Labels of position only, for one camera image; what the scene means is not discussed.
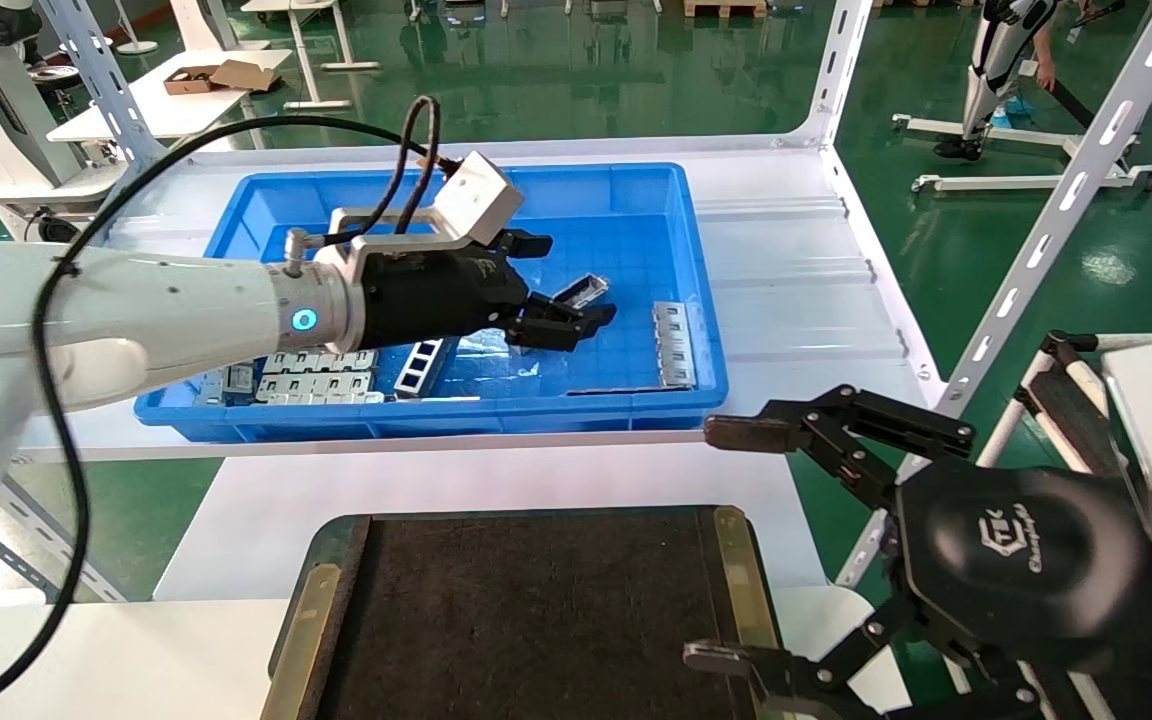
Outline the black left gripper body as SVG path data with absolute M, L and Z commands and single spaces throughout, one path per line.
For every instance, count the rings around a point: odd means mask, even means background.
M 484 247 L 372 253 L 361 288 L 361 350 L 497 328 L 518 314 L 531 293 L 502 255 Z

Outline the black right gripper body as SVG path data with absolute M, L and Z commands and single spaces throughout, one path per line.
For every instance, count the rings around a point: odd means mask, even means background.
M 964 644 L 1066 667 L 1114 657 L 1149 568 L 1123 491 L 1059 468 L 929 465 L 896 511 L 905 582 Z

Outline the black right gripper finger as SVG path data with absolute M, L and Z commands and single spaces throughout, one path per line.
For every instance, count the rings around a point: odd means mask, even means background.
M 771 400 L 753 416 L 714 414 L 703 434 L 718 450 L 803 452 L 867 509 L 884 511 L 895 509 L 899 473 L 864 439 L 929 460 L 967 457 L 977 439 L 967 423 L 854 386 L 806 401 Z
M 900 632 L 929 621 L 924 602 L 893 596 L 819 661 L 773 647 L 694 641 L 685 643 L 684 662 L 692 670 L 744 679 L 764 708 L 814 719 L 1029 719 L 1037 714 L 1038 691 L 1018 667 L 992 650 L 972 655 L 990 679 L 980 691 L 884 712 L 861 700 L 850 680 L 890 647 Z

